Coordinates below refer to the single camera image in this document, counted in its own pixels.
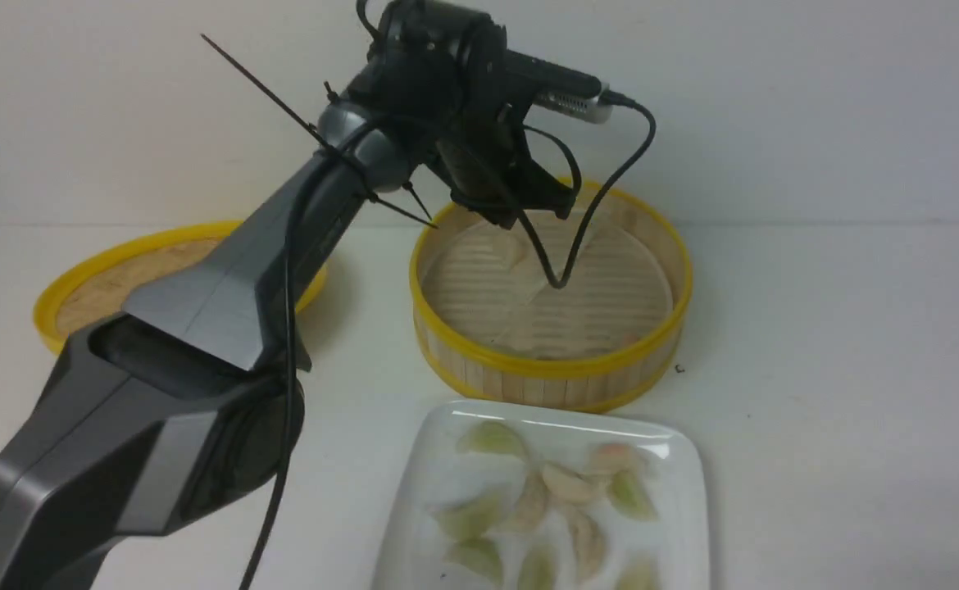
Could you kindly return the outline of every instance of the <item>dumpling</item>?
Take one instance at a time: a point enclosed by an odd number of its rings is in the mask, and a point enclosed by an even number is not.
[[[655,561],[649,557],[633,557],[621,572],[615,590],[658,590]]]
[[[622,515],[633,520],[658,520],[655,505],[643,489],[643,482],[633,471],[618,471],[611,477],[611,486],[607,489],[607,499]]]
[[[520,567],[516,590],[553,590],[556,586],[556,556],[546,542],[531,547]]]
[[[480,422],[457,441],[458,452],[489,452],[513,455],[527,461],[527,447],[520,435],[501,422]]]
[[[589,455],[589,473],[613,475],[618,471],[646,474],[651,469],[645,453],[624,443],[603,444]]]
[[[479,537],[502,519],[502,490],[492,487],[475,499],[434,512],[432,516],[443,533],[454,541]]]
[[[600,496],[599,482],[556,463],[544,464],[542,479],[553,496],[570,504],[589,504]]]
[[[520,493],[520,499],[516,500],[516,508],[513,508],[512,515],[505,520],[503,528],[513,533],[532,533],[542,523],[547,506],[546,485],[536,471],[531,471],[527,475],[527,482],[524,483],[524,492]]]
[[[578,582],[591,579],[603,567],[607,555],[607,540],[603,537],[596,520],[569,505],[559,507],[570,530],[570,542],[574,546],[574,561],[578,568]]]
[[[502,558],[498,546],[489,538],[469,538],[452,546],[443,558],[489,579],[495,588],[502,586]]]

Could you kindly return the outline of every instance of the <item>white dumpling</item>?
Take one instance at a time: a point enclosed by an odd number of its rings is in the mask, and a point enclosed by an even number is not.
[[[524,492],[520,493],[516,508],[513,508],[512,515],[505,520],[503,528],[513,533],[532,533],[542,523],[547,507],[546,485],[539,474],[531,471],[524,482]]]
[[[570,504],[589,504],[600,496],[599,482],[556,463],[543,465],[542,479],[553,496]]]
[[[559,507],[570,530],[570,542],[574,546],[574,560],[578,568],[578,582],[591,579],[603,567],[607,556],[607,540],[603,537],[596,520],[569,505]]]
[[[650,469],[647,453],[630,444],[601,444],[589,455],[591,474],[614,475],[625,470],[646,474]]]

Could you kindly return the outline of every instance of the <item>yellow rim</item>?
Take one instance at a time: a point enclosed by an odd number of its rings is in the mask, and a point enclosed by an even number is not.
[[[439,364],[438,360],[432,356],[431,352],[428,352],[428,347],[425,344],[425,340],[422,338],[422,335],[420,335],[420,332],[417,332],[417,326],[415,326],[415,336],[417,336],[417,346],[420,348],[420,354],[424,356],[425,362],[432,367],[432,370],[435,372],[435,374],[437,374],[440,379],[443,379],[444,384],[450,385],[450,388],[453,388],[454,391],[467,398],[490,401],[505,401],[492,398],[490,396],[485,396],[483,393],[476,391],[476,389],[469,386],[468,383],[461,381],[456,374],[444,369]],[[673,363],[675,348],[678,344],[679,340],[675,341],[673,344],[673,351],[671,351],[670,355],[666,358],[666,362],[663,362],[662,365],[658,367],[658,370],[655,370],[655,373],[653,373],[651,377],[648,377],[647,380],[641,382],[641,384],[637,385],[636,388],[619,393],[619,395],[614,396],[614,398],[606,401],[591,404],[591,406],[563,407],[562,410],[584,411],[587,412],[587,414],[606,414],[608,411],[615,410],[616,408],[626,406],[626,404],[636,401],[637,398],[642,396],[644,393],[647,393],[649,389],[653,388],[658,380],[662,378],[664,374],[666,374],[666,370],[668,370],[668,367],[670,367],[671,363]]]
[[[587,180],[584,186],[589,189],[599,190],[601,184]],[[674,333],[675,328],[681,325],[684,313],[687,311],[687,306],[690,303],[690,293],[692,292],[693,288],[692,266],[690,265],[690,256],[687,253],[687,248],[683,243],[683,239],[679,237],[679,233],[675,231],[673,225],[668,223],[668,220],[666,220],[665,217],[653,210],[652,207],[646,202],[640,201],[639,198],[633,197],[633,195],[630,195],[625,191],[613,188],[608,191],[608,193],[613,194],[614,197],[625,199],[625,201],[629,202],[630,205],[642,210],[643,212],[647,213],[648,216],[651,216],[655,221],[658,221],[658,224],[662,225],[662,227],[666,229],[668,233],[670,233],[675,245],[677,245],[682,257],[684,258],[683,292],[679,295],[679,300],[675,302],[673,306],[673,312],[670,313],[670,316],[668,316],[666,321],[663,321],[662,324],[659,325],[658,328],[654,329],[650,334],[644,336],[637,343],[629,345],[629,347],[622,348],[620,351],[610,352],[610,354],[601,355],[598,357],[577,360],[535,360],[512,357],[502,354],[502,352],[494,351],[492,348],[483,347],[483,345],[473,343],[473,341],[461,336],[461,334],[457,332],[454,332],[449,325],[446,325],[445,322],[443,322],[443,319],[439,318],[439,316],[435,314],[434,310],[432,310],[432,307],[428,305],[422,290],[420,290],[420,277],[417,276],[417,274],[419,274],[419,268],[417,268],[417,259],[420,257],[420,250],[422,250],[426,240],[430,237],[430,233],[432,231],[431,228],[425,228],[425,230],[422,231],[420,238],[417,239],[415,250],[413,250],[413,255],[411,257],[411,298],[413,299],[413,305],[415,305],[415,309],[417,310],[417,313],[419,313],[424,324],[428,326],[432,332],[435,332],[435,335],[437,335],[439,339],[443,340],[443,342],[449,345],[449,347],[454,348],[454,350],[460,352],[462,355],[468,358],[479,360],[479,362],[484,363],[484,365],[491,366],[496,370],[520,374],[522,377],[530,377],[535,379],[576,379],[580,377],[587,377],[589,374],[611,372],[611,370],[622,369],[622,367],[630,366],[636,362],[640,362],[640,360],[642,360],[644,357],[647,357],[649,352],[655,350],[657,347],[660,347],[660,345],[663,343],[666,343],[668,337]],[[432,220],[434,224],[439,225],[439,222],[448,216],[448,214],[450,214],[450,212],[456,208],[456,206],[457,205],[453,204],[444,206],[443,209],[435,216],[434,220]],[[431,362],[431,360],[430,365],[432,365],[434,369],[437,369],[437,365]],[[439,376],[443,377],[443,380],[447,381],[449,384],[451,384],[451,386],[454,386],[450,379],[445,376],[446,372],[443,372],[443,370],[439,369],[437,369],[437,372],[439,373]],[[645,389],[642,389],[642,391],[647,391],[649,386],[651,385],[648,384],[645,386]],[[461,395],[466,395],[469,397],[482,397],[478,393],[476,393],[476,395],[470,395],[469,393],[461,392]]]
[[[153,233],[142,238],[131,239],[130,242],[121,243],[119,246],[105,250],[96,256],[91,256],[72,266],[67,272],[57,277],[57,280],[49,284],[45,291],[39,295],[39,299],[34,303],[33,321],[34,327],[38,330],[42,343],[53,351],[53,354],[60,354],[64,347],[65,337],[57,332],[57,310],[61,309],[64,300],[71,295],[76,288],[86,283],[90,277],[110,269],[112,266],[122,264],[130,258],[145,254],[147,252],[158,250],[160,247],[175,245],[175,243],[193,242],[198,239],[227,238],[232,230],[239,227],[241,221],[215,221],[212,224],[189,225],[189,227],[177,228],[169,231]],[[323,265],[316,278],[308,284],[308,288],[298,300],[296,309],[298,312],[311,303],[323,290],[326,284],[326,265]]]

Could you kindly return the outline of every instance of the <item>bamboo steamer lid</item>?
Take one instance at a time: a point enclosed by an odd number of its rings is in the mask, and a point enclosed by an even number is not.
[[[34,324],[57,354],[68,335],[119,312],[131,291],[194,265],[239,225],[239,221],[190,225],[122,243],[74,266],[39,296]],[[297,303],[297,311],[319,295],[326,266]]]

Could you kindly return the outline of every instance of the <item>black wire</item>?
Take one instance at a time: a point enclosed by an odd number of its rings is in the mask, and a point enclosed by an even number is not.
[[[280,463],[278,464],[276,479],[272,487],[272,497],[269,499],[269,506],[265,511],[265,519],[261,522],[261,530],[260,533],[257,534],[257,541],[254,542],[254,550],[250,554],[246,571],[243,572],[243,578],[239,582],[239,590],[250,589],[250,586],[254,582],[254,576],[257,574],[258,566],[260,566],[261,557],[263,553],[265,553],[269,537],[272,535],[272,529],[275,527],[276,516],[278,512],[280,512],[282,496],[286,489],[286,479],[289,476],[289,459],[291,459],[291,453],[293,451],[293,396],[297,395],[297,314],[295,313],[295,309],[293,309],[295,307],[295,302],[293,301],[293,259],[295,259],[295,256],[293,256],[293,240],[295,238],[293,238],[293,233],[295,232],[293,231],[297,227],[298,218],[301,217],[304,208],[306,208],[306,197],[311,195],[312,192],[319,187],[319,183],[333,170],[334,165],[338,163],[343,164],[345,161],[348,161],[348,158],[345,157],[345,152],[351,148],[352,145],[355,145],[360,138],[363,138],[365,134],[368,134],[368,132],[381,124],[382,120],[381,117],[375,120],[368,120],[368,122],[353,131],[348,138],[345,138],[345,141],[339,149],[323,149],[329,157],[320,161],[316,170],[312,171],[311,175],[308,175],[308,178],[301,184],[301,188],[295,197],[293,197],[293,205],[291,205],[291,210],[289,210],[289,216],[286,217],[286,230],[284,233],[284,272],[282,272],[282,279],[284,279],[284,338],[286,340],[286,407],[284,410],[284,424],[282,424],[284,432],[282,433],[282,446],[280,448]],[[301,407],[302,413],[304,414],[306,410],[304,410],[303,396],[301,398]]]
[[[359,16],[359,22],[363,23],[363,29],[370,33],[370,36],[374,38],[375,41],[381,37],[381,34],[378,33],[378,30],[366,19],[366,0],[356,0],[356,16]]]
[[[633,164],[636,164],[636,161],[639,160],[645,152],[647,152],[648,147],[651,146],[651,142],[655,139],[655,133],[658,130],[658,123],[655,121],[655,116],[652,115],[650,111],[644,105],[637,103],[626,96],[618,93],[608,93],[606,95],[608,104],[615,104],[618,106],[623,106],[625,108],[633,109],[641,113],[644,117],[647,117],[648,120],[648,136],[643,140],[643,143],[640,144],[640,147],[633,152],[633,156],[626,158],[625,163],[618,167],[611,176],[608,176],[607,182],[603,183],[603,186],[600,187],[600,190],[596,192],[592,201],[589,203],[587,209],[585,209],[584,216],[581,218],[581,224],[578,225],[578,231],[574,235],[574,242],[570,245],[570,253],[566,257],[566,263],[563,266],[563,272],[561,276],[556,277],[555,272],[552,270],[552,264],[548,261],[548,252],[544,249],[542,244],[542,239],[539,237],[539,233],[535,230],[534,225],[531,223],[531,220],[527,216],[527,212],[524,211],[524,208],[520,205],[520,201],[516,198],[516,195],[512,194],[505,183],[502,182],[501,178],[498,178],[498,173],[495,173],[494,170],[483,160],[483,157],[480,157],[479,154],[475,152],[468,144],[465,143],[464,139],[458,138],[455,134],[450,134],[447,130],[439,127],[435,123],[431,123],[429,120],[417,119],[414,116],[404,116],[404,115],[386,115],[390,120],[403,120],[403,122],[411,123],[416,126],[422,127],[430,132],[437,134],[439,141],[449,141],[454,144],[454,147],[460,149],[461,152],[464,152],[466,156],[471,157],[473,163],[479,167],[479,170],[487,176],[488,182],[493,184],[493,186],[498,190],[498,193],[501,194],[502,200],[505,201],[506,205],[516,213],[516,216],[520,218],[520,225],[524,228],[524,232],[527,233],[527,238],[531,240],[532,245],[534,246],[535,254],[539,258],[540,264],[542,264],[542,270],[544,275],[546,275],[546,280],[548,284],[552,285],[553,288],[564,288],[566,283],[570,280],[570,273],[574,271],[575,262],[577,262],[578,252],[581,250],[581,243],[584,240],[585,230],[589,228],[589,224],[592,223],[594,214],[596,213],[596,208],[599,207],[600,201],[603,201],[604,195],[607,194],[607,191],[611,190],[611,187],[614,186],[615,182],[618,182],[618,179],[625,174],[626,171],[629,171],[629,168],[633,167]],[[544,131],[539,131],[536,129],[532,130],[539,132],[544,135],[544,137],[553,139],[553,142],[557,146],[561,145],[562,142],[558,138],[552,137],[550,134],[546,134]],[[574,160],[573,154],[568,157],[568,162]],[[580,171],[575,173],[574,169],[570,171],[572,173],[572,179],[577,178],[575,182],[575,189],[580,188]],[[450,179],[452,184],[451,189],[456,191],[460,195],[465,195],[461,191],[460,187],[457,187],[457,183],[454,183],[453,178]]]

